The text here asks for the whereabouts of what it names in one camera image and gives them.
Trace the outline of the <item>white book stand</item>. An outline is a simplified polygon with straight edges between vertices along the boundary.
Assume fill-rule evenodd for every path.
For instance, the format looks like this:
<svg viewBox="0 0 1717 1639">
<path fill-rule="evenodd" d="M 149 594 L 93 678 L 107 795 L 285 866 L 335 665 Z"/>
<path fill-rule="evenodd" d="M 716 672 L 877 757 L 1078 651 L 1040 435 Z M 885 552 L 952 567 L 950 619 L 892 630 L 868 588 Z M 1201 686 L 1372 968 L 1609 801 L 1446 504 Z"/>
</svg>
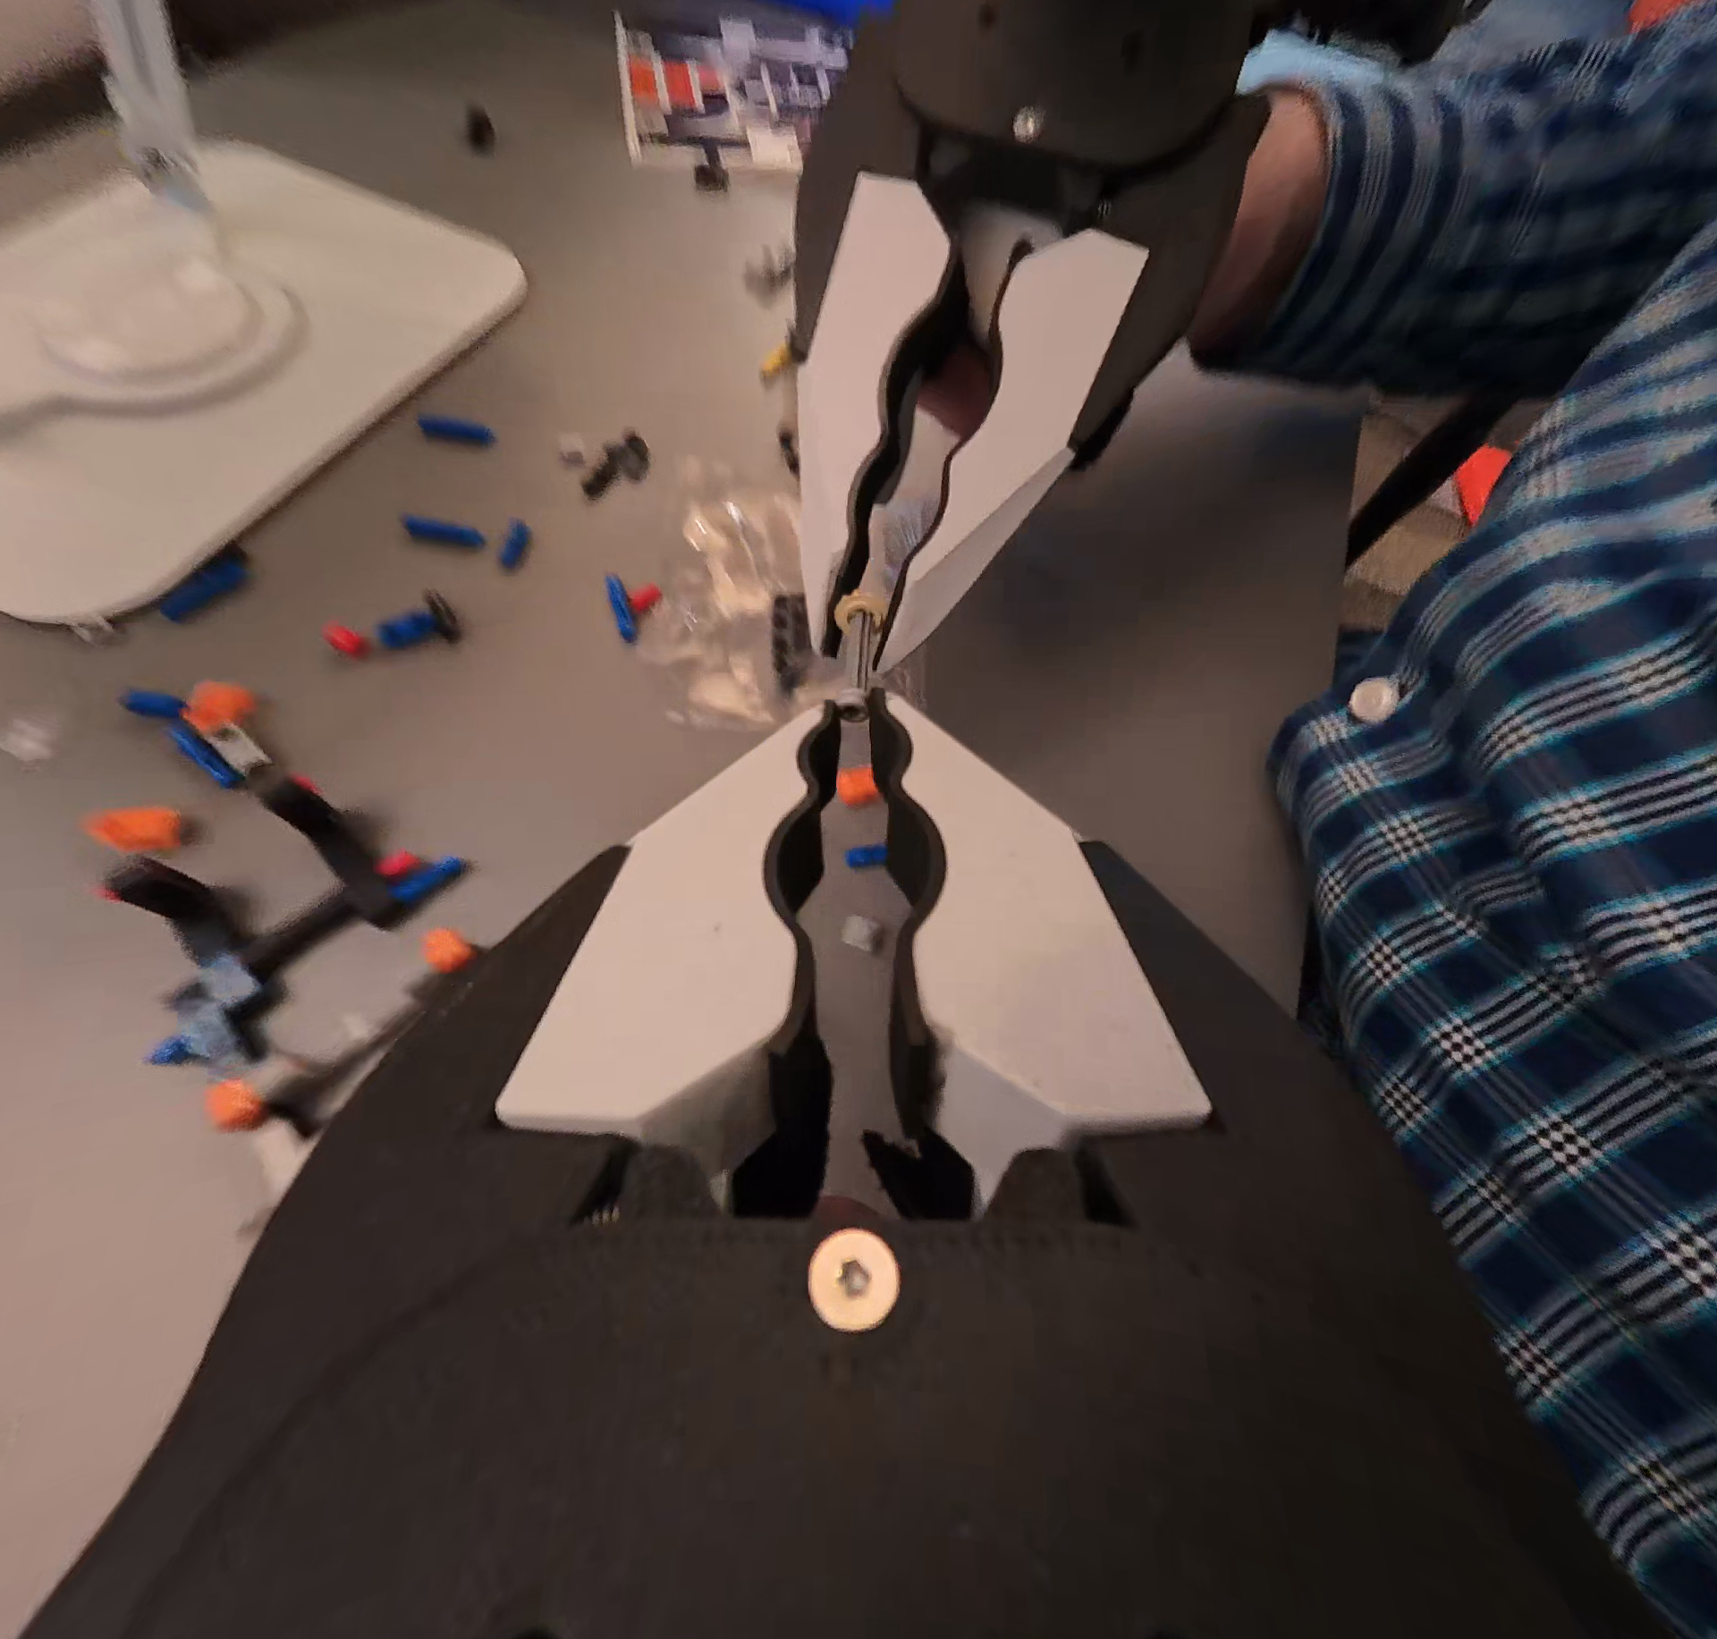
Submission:
<svg viewBox="0 0 1717 1639">
<path fill-rule="evenodd" d="M 502 243 L 197 138 L 162 0 L 90 0 L 124 170 L 1 241 L 1 611 L 164 598 L 521 302 Z"/>
</svg>

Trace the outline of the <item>person's torso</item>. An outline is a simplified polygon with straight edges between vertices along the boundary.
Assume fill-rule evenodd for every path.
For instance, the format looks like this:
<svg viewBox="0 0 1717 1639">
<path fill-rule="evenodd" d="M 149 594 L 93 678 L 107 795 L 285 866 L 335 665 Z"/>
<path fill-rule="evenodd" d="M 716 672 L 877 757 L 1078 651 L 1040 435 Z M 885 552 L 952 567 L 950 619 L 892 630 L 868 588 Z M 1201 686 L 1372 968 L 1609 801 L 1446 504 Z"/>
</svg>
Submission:
<svg viewBox="0 0 1717 1639">
<path fill-rule="evenodd" d="M 1586 1522 L 1713 1635 L 1713 232 L 1272 753 L 1341 1060 Z"/>
</svg>

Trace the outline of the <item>scattered blue lego pins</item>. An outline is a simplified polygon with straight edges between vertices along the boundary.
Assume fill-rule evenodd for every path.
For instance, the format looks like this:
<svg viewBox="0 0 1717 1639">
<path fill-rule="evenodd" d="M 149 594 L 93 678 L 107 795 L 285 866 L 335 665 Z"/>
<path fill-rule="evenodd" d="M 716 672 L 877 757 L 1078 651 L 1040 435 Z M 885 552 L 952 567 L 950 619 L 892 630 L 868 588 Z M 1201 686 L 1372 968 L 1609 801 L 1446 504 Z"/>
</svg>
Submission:
<svg viewBox="0 0 1717 1639">
<path fill-rule="evenodd" d="M 461 448 L 488 448 L 496 442 L 496 435 L 490 427 L 457 416 L 423 412 L 417 417 L 417 429 L 429 440 L 457 444 Z M 486 538 L 479 529 L 457 521 L 408 511 L 402 515 L 400 523 L 402 531 L 411 540 L 425 546 L 448 546 L 465 552 L 484 550 L 486 546 Z M 237 548 L 228 546 L 160 598 L 160 613 L 170 621 L 189 619 L 235 592 L 245 582 L 247 573 L 249 565 L 245 556 Z M 605 575 L 603 596 L 617 636 L 626 644 L 636 644 L 643 634 L 653 630 L 666 634 L 666 598 L 663 596 L 663 602 L 643 617 L 632 617 L 628 590 L 632 590 L 632 586 L 618 575 Z M 804 692 L 812 661 L 810 644 L 804 634 L 804 598 L 783 594 L 770 596 L 764 602 L 764 611 L 768 615 L 768 692 L 764 692 L 764 707 L 793 705 Z M 365 632 L 373 644 L 371 653 L 387 651 L 375 644 L 373 632 L 375 630 Z M 247 780 L 247 776 L 235 772 L 222 761 L 205 736 L 180 718 L 183 699 L 160 692 L 130 692 L 120 705 L 130 713 L 159 720 L 166 726 L 182 755 L 189 757 L 203 772 L 212 776 L 220 787 L 237 789 Z"/>
</svg>

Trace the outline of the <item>lego sticker sheet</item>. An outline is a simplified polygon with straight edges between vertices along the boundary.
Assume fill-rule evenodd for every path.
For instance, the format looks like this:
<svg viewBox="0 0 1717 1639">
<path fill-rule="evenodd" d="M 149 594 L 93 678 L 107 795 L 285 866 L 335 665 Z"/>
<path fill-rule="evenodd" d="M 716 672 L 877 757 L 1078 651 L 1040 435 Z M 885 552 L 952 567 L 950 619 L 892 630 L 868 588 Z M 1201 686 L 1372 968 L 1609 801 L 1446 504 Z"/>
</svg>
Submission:
<svg viewBox="0 0 1717 1639">
<path fill-rule="evenodd" d="M 613 40 L 636 168 L 799 174 L 854 34 L 816 21 L 615 11 Z"/>
</svg>

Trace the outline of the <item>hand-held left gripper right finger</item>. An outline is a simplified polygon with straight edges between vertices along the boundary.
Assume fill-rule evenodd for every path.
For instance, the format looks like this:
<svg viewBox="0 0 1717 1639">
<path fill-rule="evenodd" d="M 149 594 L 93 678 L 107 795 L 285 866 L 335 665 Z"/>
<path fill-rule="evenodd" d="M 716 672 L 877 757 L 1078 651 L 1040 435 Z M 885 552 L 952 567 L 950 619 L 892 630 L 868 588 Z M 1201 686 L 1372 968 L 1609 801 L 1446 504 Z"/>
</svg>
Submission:
<svg viewBox="0 0 1717 1639">
<path fill-rule="evenodd" d="M 885 866 L 908 902 L 892 1192 L 994 1192 L 1017 1156 L 1203 1125 L 1212 1104 L 1061 818 L 912 705 L 869 697 Z"/>
</svg>

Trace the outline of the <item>black lego frame assembly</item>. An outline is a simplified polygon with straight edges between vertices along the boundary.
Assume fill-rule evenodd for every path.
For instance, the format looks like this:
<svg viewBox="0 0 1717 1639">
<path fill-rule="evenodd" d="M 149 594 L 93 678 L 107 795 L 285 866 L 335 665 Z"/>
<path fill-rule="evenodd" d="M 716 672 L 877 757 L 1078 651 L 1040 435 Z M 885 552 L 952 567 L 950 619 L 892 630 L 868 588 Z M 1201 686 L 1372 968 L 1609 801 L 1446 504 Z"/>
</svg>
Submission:
<svg viewBox="0 0 1717 1639">
<path fill-rule="evenodd" d="M 224 1133 L 252 1133 L 281 1119 L 298 1136 L 321 1127 L 316 1102 L 350 1071 L 346 1056 L 314 1065 L 266 1050 L 260 1021 L 291 964 L 356 925 L 392 929 L 415 918 L 469 874 L 461 856 L 379 855 L 350 814 L 298 776 L 273 778 L 260 805 L 296 832 L 331 874 L 331 887 L 270 927 L 250 927 L 228 899 L 147 855 L 113 868 L 103 899 L 160 920 L 189 962 L 166 996 L 174 1031 L 149 1052 L 153 1065 L 203 1069 L 203 1111 Z"/>
</svg>

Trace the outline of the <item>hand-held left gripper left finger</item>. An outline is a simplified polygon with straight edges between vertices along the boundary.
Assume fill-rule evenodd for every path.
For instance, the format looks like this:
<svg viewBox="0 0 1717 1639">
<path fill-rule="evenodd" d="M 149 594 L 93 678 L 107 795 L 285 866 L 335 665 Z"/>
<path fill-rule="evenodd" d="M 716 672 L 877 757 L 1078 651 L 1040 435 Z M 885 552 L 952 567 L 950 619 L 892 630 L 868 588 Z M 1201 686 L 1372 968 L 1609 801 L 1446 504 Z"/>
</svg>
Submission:
<svg viewBox="0 0 1717 1639">
<path fill-rule="evenodd" d="M 835 705 L 640 830 L 494 1106 L 513 1131 L 691 1156 L 733 1202 L 816 1202 L 831 1065 L 799 922 L 823 876 Z"/>
</svg>

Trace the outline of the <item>person's right forearm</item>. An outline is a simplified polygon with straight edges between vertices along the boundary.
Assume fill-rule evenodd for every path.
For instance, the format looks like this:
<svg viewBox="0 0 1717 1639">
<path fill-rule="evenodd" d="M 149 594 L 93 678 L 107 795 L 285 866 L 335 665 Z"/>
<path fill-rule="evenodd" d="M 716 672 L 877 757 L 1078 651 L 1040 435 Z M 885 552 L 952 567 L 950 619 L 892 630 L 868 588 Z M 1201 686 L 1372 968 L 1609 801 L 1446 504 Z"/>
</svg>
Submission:
<svg viewBox="0 0 1717 1639">
<path fill-rule="evenodd" d="M 1473 71 L 1274 82 L 1186 333 L 1212 370 L 1546 396 L 1713 262 L 1713 0 Z"/>
</svg>

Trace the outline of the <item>clear plastic bag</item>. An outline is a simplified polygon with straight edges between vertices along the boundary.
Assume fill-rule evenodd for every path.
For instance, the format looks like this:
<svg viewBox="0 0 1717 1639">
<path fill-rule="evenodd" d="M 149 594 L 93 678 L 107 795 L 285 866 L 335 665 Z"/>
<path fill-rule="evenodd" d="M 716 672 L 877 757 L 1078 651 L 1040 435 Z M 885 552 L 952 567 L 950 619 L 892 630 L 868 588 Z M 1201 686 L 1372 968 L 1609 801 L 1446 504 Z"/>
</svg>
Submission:
<svg viewBox="0 0 1717 1639">
<path fill-rule="evenodd" d="M 655 667 L 668 718 L 707 730 L 766 730 L 825 692 L 808 621 L 800 500 L 783 483 L 741 479 L 682 456 L 664 529 L 655 607 L 638 651 Z"/>
</svg>

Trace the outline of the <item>person's right hand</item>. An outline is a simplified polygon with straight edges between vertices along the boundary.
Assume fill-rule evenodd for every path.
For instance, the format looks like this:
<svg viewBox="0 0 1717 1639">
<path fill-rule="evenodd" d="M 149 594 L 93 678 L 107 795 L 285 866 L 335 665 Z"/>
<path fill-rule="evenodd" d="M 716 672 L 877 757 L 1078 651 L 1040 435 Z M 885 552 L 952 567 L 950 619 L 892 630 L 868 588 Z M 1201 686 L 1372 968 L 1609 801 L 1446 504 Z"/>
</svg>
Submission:
<svg viewBox="0 0 1717 1639">
<path fill-rule="evenodd" d="M 919 383 L 915 408 L 963 442 L 986 417 L 996 385 L 996 370 L 984 348 L 958 341 Z"/>
</svg>

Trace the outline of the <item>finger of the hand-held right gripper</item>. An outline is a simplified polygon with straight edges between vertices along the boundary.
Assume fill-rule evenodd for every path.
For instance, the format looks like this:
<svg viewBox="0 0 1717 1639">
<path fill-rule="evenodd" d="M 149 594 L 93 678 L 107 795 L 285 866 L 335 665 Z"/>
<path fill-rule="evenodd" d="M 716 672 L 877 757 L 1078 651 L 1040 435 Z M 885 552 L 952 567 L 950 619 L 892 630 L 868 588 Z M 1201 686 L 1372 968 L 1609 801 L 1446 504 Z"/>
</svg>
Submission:
<svg viewBox="0 0 1717 1639">
<path fill-rule="evenodd" d="M 894 579 L 875 667 L 904 663 L 973 588 L 1071 465 L 1071 435 L 1147 251 L 1080 232 L 1027 255 L 998 293 L 996 393 L 940 477 L 931 521 Z"/>
<path fill-rule="evenodd" d="M 948 230 L 919 184 L 852 182 L 799 373 L 800 561 L 814 626 L 866 577 L 869 509 L 910 460 L 925 331 L 952 301 Z"/>
</svg>

